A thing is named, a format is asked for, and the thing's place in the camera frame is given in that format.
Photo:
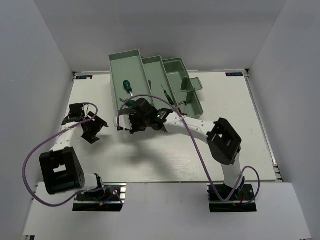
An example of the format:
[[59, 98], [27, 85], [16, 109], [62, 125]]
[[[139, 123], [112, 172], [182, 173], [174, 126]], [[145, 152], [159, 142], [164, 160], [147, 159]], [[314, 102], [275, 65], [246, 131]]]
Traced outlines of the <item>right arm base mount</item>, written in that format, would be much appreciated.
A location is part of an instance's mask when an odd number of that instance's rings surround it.
[[236, 190], [228, 201], [220, 201], [212, 186], [207, 186], [209, 211], [211, 213], [250, 213], [257, 212], [254, 189], [245, 183], [241, 190]]

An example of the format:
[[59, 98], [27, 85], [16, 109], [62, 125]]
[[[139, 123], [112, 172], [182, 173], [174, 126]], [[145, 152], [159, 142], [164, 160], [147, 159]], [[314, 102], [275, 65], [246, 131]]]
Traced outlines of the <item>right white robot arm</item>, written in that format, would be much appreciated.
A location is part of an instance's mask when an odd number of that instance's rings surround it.
[[147, 95], [140, 94], [115, 103], [115, 126], [131, 133], [147, 128], [171, 134], [189, 136], [193, 142], [200, 140], [207, 144], [210, 153], [221, 167], [226, 185], [226, 195], [236, 200], [244, 193], [244, 176], [240, 167], [242, 139], [224, 118], [217, 121], [203, 121], [182, 115], [166, 100], [165, 108], [157, 109], [149, 103]]

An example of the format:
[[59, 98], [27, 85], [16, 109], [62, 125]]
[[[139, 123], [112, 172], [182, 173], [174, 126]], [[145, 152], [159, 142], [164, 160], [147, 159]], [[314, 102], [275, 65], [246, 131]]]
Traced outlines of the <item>green plastic toolbox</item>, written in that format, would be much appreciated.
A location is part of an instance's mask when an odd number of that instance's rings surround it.
[[[120, 98], [126, 100], [130, 97], [124, 89], [123, 81], [131, 84], [134, 96], [146, 95], [149, 103], [157, 109], [166, 105], [159, 99], [166, 100], [164, 89], [174, 102], [174, 106], [190, 117], [199, 119], [203, 107], [197, 91], [203, 89], [198, 77], [190, 77], [187, 68], [180, 57], [162, 59], [161, 56], [142, 57], [138, 49], [109, 55], [111, 95], [116, 113], [115, 103]], [[178, 105], [186, 101], [187, 106]]]

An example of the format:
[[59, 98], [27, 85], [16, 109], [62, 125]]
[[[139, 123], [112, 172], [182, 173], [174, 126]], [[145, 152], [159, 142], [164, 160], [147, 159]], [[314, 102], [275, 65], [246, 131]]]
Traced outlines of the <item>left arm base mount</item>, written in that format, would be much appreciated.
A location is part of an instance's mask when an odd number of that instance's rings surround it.
[[105, 183], [108, 188], [97, 192], [79, 193], [74, 198], [74, 212], [120, 212], [125, 203], [125, 183]]

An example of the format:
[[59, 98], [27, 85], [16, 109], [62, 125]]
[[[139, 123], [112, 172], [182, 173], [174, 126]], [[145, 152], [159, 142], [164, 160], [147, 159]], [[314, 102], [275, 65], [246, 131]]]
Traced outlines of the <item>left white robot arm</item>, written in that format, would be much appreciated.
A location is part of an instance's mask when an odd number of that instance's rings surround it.
[[50, 195], [69, 191], [88, 191], [90, 196], [99, 200], [105, 196], [106, 187], [97, 174], [86, 174], [76, 154], [80, 139], [89, 144], [100, 140], [97, 134], [106, 121], [93, 112], [85, 113], [85, 103], [74, 103], [69, 106], [69, 113], [63, 119], [61, 131], [50, 151], [39, 157], [40, 167], [47, 192]]

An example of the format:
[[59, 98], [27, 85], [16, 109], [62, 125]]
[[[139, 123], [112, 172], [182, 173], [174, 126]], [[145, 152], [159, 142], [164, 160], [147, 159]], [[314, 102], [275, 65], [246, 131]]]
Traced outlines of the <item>green stubby screwdriver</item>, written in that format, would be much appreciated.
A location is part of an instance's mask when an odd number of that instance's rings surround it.
[[135, 100], [132, 100], [132, 99], [123, 99], [123, 98], [120, 98], [119, 99], [122, 103], [124, 103], [125, 104], [125, 106], [127, 106], [127, 107], [132, 107], [133, 106], [133, 104], [136, 102]]
[[132, 97], [133, 96], [133, 90], [131, 87], [131, 83], [128, 80], [123, 81], [123, 87], [127, 91], [127, 93]]

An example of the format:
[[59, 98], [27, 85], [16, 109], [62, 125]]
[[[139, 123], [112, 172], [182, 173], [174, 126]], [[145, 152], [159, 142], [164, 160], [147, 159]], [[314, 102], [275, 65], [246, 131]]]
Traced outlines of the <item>dark green slim screwdriver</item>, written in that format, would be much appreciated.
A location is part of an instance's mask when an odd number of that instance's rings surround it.
[[164, 92], [164, 95], [165, 95], [167, 101], [173, 106], [175, 104], [174, 101], [172, 100], [172, 98], [170, 97], [168, 92], [165, 90], [165, 88], [163, 86], [161, 86], [161, 87], [163, 89], [163, 92]]

